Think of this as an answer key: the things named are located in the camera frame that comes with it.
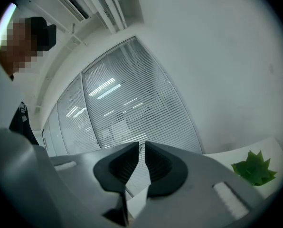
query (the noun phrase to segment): gray device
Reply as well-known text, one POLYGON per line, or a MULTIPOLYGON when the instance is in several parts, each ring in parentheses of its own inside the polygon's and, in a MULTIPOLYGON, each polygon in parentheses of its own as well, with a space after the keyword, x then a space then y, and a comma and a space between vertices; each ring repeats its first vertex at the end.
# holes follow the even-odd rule
MULTIPOLYGON (((34 227, 128 226, 125 184, 139 143, 49 158, 45 148, 0 130, 0 189, 34 227), (54 166, 75 162, 63 171, 54 166)), ((130 225, 144 227, 246 227, 265 205, 244 179, 217 161, 171 146, 146 142, 151 185, 147 203, 130 225), (214 186, 225 183, 248 213, 236 220, 214 186)))

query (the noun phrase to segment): green plant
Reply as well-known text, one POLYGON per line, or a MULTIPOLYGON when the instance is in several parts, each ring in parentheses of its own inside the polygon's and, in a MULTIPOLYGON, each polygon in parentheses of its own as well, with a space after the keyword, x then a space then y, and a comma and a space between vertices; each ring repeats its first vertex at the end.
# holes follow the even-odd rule
POLYGON ((275 179, 274 175, 277 173, 268 169, 269 163, 270 159, 264 161, 262 151, 258 154, 249 151, 246 161, 231 166, 237 175, 243 177, 251 185, 262 186, 275 179))

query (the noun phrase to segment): black clothing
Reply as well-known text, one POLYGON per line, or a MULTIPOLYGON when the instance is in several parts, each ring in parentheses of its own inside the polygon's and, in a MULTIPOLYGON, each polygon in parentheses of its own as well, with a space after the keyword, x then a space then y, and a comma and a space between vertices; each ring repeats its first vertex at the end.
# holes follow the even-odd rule
POLYGON ((23 102, 21 102, 18 110, 16 111, 9 129, 25 136, 31 144, 39 145, 29 125, 28 109, 23 102))

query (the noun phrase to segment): horizontal blinds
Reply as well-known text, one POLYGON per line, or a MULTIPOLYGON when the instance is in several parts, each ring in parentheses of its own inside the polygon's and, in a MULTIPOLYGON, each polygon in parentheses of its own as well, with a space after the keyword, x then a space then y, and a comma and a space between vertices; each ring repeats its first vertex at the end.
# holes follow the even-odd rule
POLYGON ((43 127, 42 136, 43 136, 43 140, 45 142, 47 154, 49 155, 49 157, 56 156, 54 146, 52 143, 52 139, 51 139, 51 133, 50 133, 50 129, 48 126, 48 122, 46 122, 46 124, 43 127))
POLYGON ((67 155, 66 147, 61 136, 61 131, 59 127, 57 106, 55 105, 49 118, 48 125, 50 128, 51 139, 54 146, 54 150, 57 156, 67 155))
POLYGON ((80 76, 60 97, 57 107, 61 133, 69 154, 99 150, 85 108, 80 76))
MULTIPOLYGON (((103 147, 153 141, 201 153, 174 87, 138 40, 107 53, 84 77, 86 102, 103 147)), ((133 190, 149 183, 143 150, 127 187, 135 195, 133 190)))

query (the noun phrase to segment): white table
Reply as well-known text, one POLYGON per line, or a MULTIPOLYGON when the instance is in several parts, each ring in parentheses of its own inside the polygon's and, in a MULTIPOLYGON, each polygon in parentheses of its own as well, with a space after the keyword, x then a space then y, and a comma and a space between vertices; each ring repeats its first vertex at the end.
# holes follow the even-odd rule
MULTIPOLYGON (((260 150, 262 151, 264 161, 270 158, 269 169, 272 171, 277 171, 274 180, 266 183, 263 186, 255 187, 264 198, 267 198, 272 193, 276 192, 283 183, 283 151, 273 137, 264 139, 237 150, 215 154, 205 154, 205 156, 217 160, 233 171, 231 166, 232 164, 245 161, 249 151, 258 154, 260 150)), ((127 202, 128 210, 134 218, 138 216, 140 211, 146 205, 147 191, 148 187, 127 202)))

